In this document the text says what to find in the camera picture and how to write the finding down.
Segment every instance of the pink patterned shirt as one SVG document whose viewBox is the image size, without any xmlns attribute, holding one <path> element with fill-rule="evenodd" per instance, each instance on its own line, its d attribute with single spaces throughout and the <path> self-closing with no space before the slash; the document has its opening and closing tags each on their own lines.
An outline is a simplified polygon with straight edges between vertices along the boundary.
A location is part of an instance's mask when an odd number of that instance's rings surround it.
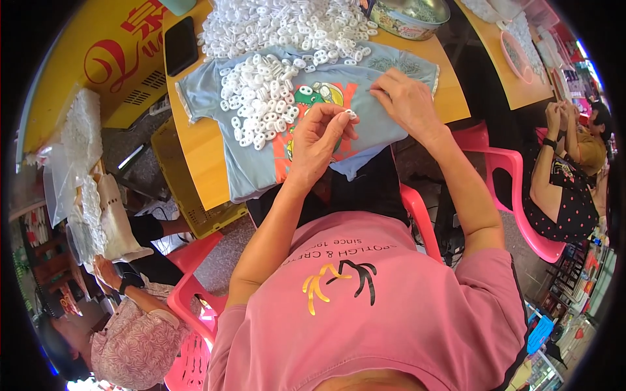
<svg viewBox="0 0 626 391">
<path fill-rule="evenodd" d="M 151 283 L 142 275 L 144 290 L 167 303 L 171 285 Z M 200 314 L 201 304 L 192 302 Z M 146 390 L 170 371 L 180 346 L 192 329 L 164 310 L 145 313 L 125 298 L 103 331 L 91 339 L 91 365 L 97 380 L 134 390 Z"/>
</svg>

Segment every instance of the pink t-shirt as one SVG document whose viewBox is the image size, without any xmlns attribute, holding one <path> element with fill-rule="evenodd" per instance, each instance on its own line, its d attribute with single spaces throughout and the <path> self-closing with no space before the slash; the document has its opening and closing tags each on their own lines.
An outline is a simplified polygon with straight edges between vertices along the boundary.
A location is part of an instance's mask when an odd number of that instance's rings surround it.
<svg viewBox="0 0 626 391">
<path fill-rule="evenodd" d="M 511 255 L 485 249 L 456 272 L 417 252 L 399 220 L 338 212 L 294 235 L 291 254 L 219 317 L 208 389 L 309 391 L 368 369 L 429 391 L 490 390 L 524 346 Z"/>
</svg>

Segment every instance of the power strip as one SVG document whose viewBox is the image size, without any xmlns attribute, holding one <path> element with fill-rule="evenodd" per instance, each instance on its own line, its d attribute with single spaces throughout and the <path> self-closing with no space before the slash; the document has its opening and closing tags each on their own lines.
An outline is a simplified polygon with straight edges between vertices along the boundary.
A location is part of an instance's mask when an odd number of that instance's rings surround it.
<svg viewBox="0 0 626 391">
<path fill-rule="evenodd" d="M 150 106 L 150 111 L 148 112 L 148 114 L 154 116 L 154 115 L 164 112 L 165 110 L 169 110 L 171 108 L 172 106 L 170 104 L 170 96 L 166 95 L 163 101 L 157 102 L 153 104 L 152 106 Z"/>
</svg>

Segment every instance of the black smartphone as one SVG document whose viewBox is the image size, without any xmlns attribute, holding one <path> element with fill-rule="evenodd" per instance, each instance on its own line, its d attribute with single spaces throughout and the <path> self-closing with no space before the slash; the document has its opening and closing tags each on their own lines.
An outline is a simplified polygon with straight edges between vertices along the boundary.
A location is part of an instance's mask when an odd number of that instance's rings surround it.
<svg viewBox="0 0 626 391">
<path fill-rule="evenodd" d="M 198 46 L 193 33 L 193 19 L 187 16 L 165 31 L 167 76 L 176 76 L 196 61 L 198 61 Z"/>
</svg>

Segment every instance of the black smartwatch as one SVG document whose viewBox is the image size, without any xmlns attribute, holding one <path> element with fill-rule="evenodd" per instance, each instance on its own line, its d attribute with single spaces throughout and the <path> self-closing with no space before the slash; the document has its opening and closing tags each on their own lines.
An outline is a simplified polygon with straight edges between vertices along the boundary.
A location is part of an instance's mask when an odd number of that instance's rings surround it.
<svg viewBox="0 0 626 391">
<path fill-rule="evenodd" d="M 551 146 L 553 150 L 555 150 L 555 151 L 557 150 L 557 142 L 553 141 L 553 140 L 550 140 L 547 137 L 543 139 L 543 145 Z"/>
<path fill-rule="evenodd" d="M 126 272 L 122 275 L 120 289 L 118 289 L 118 292 L 120 293 L 120 295 L 124 294 L 124 292 L 126 291 L 126 287 L 128 285 L 132 285 L 139 289 L 145 287 L 145 284 L 143 283 L 141 276 L 138 276 L 134 273 Z"/>
</svg>

